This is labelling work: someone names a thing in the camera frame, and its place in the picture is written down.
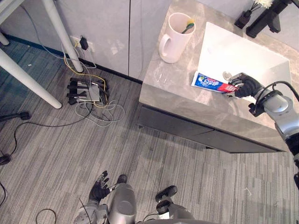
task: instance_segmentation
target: yellow cable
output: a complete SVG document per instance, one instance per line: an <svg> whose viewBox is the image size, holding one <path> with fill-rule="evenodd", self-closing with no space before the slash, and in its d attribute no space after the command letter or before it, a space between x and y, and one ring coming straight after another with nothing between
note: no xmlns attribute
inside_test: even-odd
<svg viewBox="0 0 299 224"><path fill-rule="evenodd" d="M65 56L64 56L64 63L65 63L65 65L72 71L72 72L74 72L75 74L77 74L77 75L81 75L81 76L93 76L93 77L96 77L96 78L99 78L100 80L102 80L103 82L104 82L104 91L106 91L106 82L105 82L105 80L103 79L103 78L101 78L101 77L99 77L99 76L96 76L96 75L91 75L91 74L82 74L82 73L78 73L78 72L76 72L74 69L72 69L67 63L66 63L66 59L65 59ZM108 105L108 99L107 99L107 95L105 94L105 98L106 98L106 105Z"/></svg>
<svg viewBox="0 0 299 224"><path fill-rule="evenodd" d="M95 105L95 106L98 107L98 108L105 108L105 107L108 106L108 104L106 104L105 106L100 106L100 105L96 104L95 102L93 103L93 105Z"/></svg>

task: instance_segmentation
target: white sink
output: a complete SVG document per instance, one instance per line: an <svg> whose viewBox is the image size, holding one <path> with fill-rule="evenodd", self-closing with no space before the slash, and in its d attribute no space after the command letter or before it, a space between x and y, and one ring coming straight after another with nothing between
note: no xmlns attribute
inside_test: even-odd
<svg viewBox="0 0 299 224"><path fill-rule="evenodd" d="M210 22L206 23L198 71L224 83L228 83L222 76L225 71L232 76L244 72L264 86L281 80L291 83L287 58ZM276 89L293 100L286 85L278 84ZM253 97L246 99L255 102Z"/></svg>

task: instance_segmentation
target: white table leg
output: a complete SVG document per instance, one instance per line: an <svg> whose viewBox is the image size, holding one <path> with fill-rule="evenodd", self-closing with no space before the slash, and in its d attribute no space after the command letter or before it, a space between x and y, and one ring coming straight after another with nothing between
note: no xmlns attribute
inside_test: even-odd
<svg viewBox="0 0 299 224"><path fill-rule="evenodd" d="M47 101L51 106L59 109L62 104L49 94L39 83L28 75L16 62L13 61L3 50L0 49L0 66L18 79L21 83Z"/></svg>
<svg viewBox="0 0 299 224"><path fill-rule="evenodd" d="M8 39L6 39L6 37L0 32L0 42L3 44L3 45L9 45L9 41Z"/></svg>
<svg viewBox="0 0 299 224"><path fill-rule="evenodd" d="M64 48L66 49L66 52L69 54L70 58L76 59L72 60L73 65L75 66L75 69L77 72L82 72L83 68L80 62L78 61L77 54L73 48L73 45L71 44L71 41L69 39L69 36L67 35L67 32L65 31L64 25L59 17L58 11L55 7L55 4L53 0L42 0L46 11L48 13L48 16L62 42L64 45Z"/></svg>

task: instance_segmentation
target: white mug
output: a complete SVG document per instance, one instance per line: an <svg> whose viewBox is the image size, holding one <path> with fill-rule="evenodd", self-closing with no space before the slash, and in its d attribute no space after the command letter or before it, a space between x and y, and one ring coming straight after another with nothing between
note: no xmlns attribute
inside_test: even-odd
<svg viewBox="0 0 299 224"><path fill-rule="evenodd" d="M159 45L160 57L165 62L175 63L181 57L181 54L195 31L194 24L191 29L182 34L190 19L191 17L184 13L173 13L169 16L166 33L162 37Z"/></svg>

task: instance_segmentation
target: power adapter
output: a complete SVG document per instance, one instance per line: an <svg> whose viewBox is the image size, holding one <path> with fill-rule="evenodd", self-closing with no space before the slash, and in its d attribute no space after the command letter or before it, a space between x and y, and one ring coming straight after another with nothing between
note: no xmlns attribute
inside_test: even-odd
<svg viewBox="0 0 299 224"><path fill-rule="evenodd" d="M88 49L88 43L85 37L81 36L80 45L83 50Z"/></svg>

